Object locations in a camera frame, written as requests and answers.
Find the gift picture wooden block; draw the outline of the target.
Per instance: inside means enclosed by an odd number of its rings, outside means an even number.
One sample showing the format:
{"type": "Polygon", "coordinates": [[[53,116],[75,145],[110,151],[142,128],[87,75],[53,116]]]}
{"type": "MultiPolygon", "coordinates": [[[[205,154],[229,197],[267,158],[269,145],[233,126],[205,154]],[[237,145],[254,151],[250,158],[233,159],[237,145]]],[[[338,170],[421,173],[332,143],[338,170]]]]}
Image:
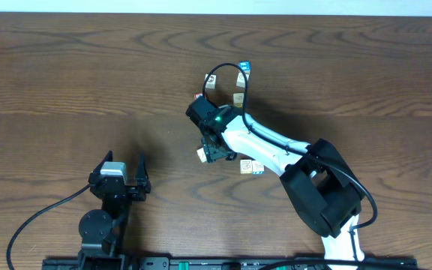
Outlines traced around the gift picture wooden block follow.
{"type": "Polygon", "coordinates": [[[252,174],[253,165],[251,159],[241,159],[240,160],[240,173],[241,174],[252,174]]]}

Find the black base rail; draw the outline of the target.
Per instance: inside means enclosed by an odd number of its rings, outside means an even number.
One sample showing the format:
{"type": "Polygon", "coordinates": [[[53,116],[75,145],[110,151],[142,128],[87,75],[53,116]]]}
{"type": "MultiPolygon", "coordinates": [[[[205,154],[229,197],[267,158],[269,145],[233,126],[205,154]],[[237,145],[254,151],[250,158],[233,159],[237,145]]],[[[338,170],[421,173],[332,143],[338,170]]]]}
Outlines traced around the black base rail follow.
{"type": "MultiPolygon", "coordinates": [[[[415,259],[390,259],[368,257],[360,263],[363,266],[334,265],[301,263],[302,260],[319,259],[317,257],[295,257],[299,262],[293,265],[281,265],[272,269],[283,270],[319,270],[319,269],[418,269],[415,259]]],[[[84,259],[44,259],[41,269],[43,270],[77,270],[77,269],[131,269],[131,270],[257,270],[275,263],[282,262],[282,259],[171,259],[163,256],[141,257],[136,259],[128,258],[96,258],[87,257],[84,259]]]]}

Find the blue top wooden block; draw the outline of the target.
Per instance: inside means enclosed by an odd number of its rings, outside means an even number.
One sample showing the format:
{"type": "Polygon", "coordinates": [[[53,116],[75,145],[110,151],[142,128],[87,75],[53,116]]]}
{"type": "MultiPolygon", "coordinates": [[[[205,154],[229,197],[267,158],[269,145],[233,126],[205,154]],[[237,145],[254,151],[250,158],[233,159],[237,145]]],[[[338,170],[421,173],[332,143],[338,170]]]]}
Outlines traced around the blue top wooden block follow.
{"type": "Polygon", "coordinates": [[[249,61],[240,61],[239,67],[247,74],[251,72],[251,63],[249,61]]]}

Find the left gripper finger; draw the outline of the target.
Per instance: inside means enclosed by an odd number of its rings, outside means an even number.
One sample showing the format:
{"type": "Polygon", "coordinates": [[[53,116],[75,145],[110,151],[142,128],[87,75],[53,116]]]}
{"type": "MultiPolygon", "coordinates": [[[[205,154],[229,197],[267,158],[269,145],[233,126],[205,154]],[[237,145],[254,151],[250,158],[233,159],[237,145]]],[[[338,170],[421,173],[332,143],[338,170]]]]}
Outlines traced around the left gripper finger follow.
{"type": "Polygon", "coordinates": [[[147,186],[149,183],[149,176],[146,170],[146,159],[143,153],[139,156],[138,167],[136,168],[136,175],[134,179],[138,185],[147,186]]]}
{"type": "Polygon", "coordinates": [[[92,170],[92,174],[96,174],[99,175],[101,173],[101,169],[103,167],[103,165],[109,161],[111,162],[113,160],[113,152],[111,150],[109,150],[105,157],[103,158],[103,160],[92,170]]]}

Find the yellow sided picture block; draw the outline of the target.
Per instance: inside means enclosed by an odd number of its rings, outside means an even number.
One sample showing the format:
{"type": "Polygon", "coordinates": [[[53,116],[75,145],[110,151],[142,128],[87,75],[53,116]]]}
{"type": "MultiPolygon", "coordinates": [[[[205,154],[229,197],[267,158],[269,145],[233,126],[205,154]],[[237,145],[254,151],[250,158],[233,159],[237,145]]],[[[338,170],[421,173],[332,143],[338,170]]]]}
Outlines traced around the yellow sided picture block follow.
{"type": "Polygon", "coordinates": [[[244,93],[234,93],[232,96],[233,105],[235,107],[242,108],[243,103],[244,103],[244,99],[245,99],[244,93]]]}

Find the plain block beside blue block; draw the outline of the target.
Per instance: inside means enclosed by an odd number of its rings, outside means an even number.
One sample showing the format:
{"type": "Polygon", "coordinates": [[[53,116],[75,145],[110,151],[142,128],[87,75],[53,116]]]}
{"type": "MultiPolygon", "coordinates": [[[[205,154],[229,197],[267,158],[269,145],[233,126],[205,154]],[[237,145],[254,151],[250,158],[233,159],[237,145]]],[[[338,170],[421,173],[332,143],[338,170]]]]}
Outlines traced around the plain block beside blue block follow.
{"type": "Polygon", "coordinates": [[[236,80],[236,86],[239,88],[244,88],[246,86],[245,79],[249,80],[249,76],[249,73],[239,72],[236,80]]]}

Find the red letter A block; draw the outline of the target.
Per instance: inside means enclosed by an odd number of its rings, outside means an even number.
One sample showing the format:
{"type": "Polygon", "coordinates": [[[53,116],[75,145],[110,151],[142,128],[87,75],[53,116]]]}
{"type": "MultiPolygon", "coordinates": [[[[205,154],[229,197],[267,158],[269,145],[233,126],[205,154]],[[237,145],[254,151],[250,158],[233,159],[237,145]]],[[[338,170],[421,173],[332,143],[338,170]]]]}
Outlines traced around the red letter A block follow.
{"type": "Polygon", "coordinates": [[[196,93],[195,95],[194,95],[194,99],[196,100],[196,99],[198,99],[198,98],[200,98],[200,97],[202,97],[203,96],[203,93],[196,93]]]}

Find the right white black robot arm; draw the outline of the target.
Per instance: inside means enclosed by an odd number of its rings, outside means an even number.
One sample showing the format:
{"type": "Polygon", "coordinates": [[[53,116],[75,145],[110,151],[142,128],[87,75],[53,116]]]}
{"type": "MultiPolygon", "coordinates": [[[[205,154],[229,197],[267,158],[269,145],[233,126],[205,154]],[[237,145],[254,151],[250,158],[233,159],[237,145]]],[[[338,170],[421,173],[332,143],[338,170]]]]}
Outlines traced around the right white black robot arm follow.
{"type": "Polygon", "coordinates": [[[365,258],[358,229],[368,192],[330,142],[290,139],[231,105],[210,103],[186,114],[202,133],[208,162],[243,154],[279,177],[298,216],[321,236],[327,260],[365,258]]]}

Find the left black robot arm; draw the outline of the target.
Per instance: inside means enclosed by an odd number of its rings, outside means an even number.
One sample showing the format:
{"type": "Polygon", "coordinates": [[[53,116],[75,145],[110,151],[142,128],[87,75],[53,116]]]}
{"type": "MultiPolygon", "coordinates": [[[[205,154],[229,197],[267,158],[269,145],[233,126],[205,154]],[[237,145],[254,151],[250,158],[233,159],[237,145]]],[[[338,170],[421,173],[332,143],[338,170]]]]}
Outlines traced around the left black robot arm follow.
{"type": "Polygon", "coordinates": [[[113,160],[109,151],[88,177],[89,190],[102,206],[88,211],[79,222],[82,238],[76,268],[132,269],[137,264],[123,253],[122,243],[131,206],[143,202],[152,186],[146,170],[145,157],[139,157],[134,183],[128,182],[126,164],[113,160]]]}

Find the blue sided wooden block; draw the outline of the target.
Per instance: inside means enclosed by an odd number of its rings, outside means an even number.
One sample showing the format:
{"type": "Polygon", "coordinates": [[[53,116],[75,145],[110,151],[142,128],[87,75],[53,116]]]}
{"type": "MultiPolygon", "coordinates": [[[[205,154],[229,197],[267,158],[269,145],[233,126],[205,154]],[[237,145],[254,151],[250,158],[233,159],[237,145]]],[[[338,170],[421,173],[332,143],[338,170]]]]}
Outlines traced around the blue sided wooden block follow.
{"type": "Polygon", "coordinates": [[[254,175],[260,175],[265,172],[265,166],[261,162],[257,160],[252,160],[251,163],[252,163],[252,173],[254,175]]]}

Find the plain front wooden block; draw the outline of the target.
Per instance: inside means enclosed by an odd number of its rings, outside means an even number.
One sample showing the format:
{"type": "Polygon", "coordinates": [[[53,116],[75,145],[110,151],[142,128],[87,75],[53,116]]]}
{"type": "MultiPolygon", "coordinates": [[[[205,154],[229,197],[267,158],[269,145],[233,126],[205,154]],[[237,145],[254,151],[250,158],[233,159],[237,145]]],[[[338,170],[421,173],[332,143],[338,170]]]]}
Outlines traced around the plain front wooden block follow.
{"type": "Polygon", "coordinates": [[[199,149],[196,151],[196,153],[197,153],[197,155],[198,155],[198,157],[199,157],[199,159],[200,159],[200,161],[201,161],[202,163],[205,163],[205,162],[207,161],[206,153],[205,153],[205,151],[204,151],[204,148],[199,148],[199,149]]]}

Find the soccer ball picture block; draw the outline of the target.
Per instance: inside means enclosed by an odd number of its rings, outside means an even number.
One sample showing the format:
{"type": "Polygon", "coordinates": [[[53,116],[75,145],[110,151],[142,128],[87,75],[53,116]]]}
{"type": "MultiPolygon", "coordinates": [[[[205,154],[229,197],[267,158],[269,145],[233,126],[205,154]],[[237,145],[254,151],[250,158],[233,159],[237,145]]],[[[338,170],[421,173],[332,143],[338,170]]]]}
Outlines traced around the soccer ball picture block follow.
{"type": "Polygon", "coordinates": [[[216,87],[217,76],[212,74],[205,84],[205,89],[215,89],[216,87]]]}

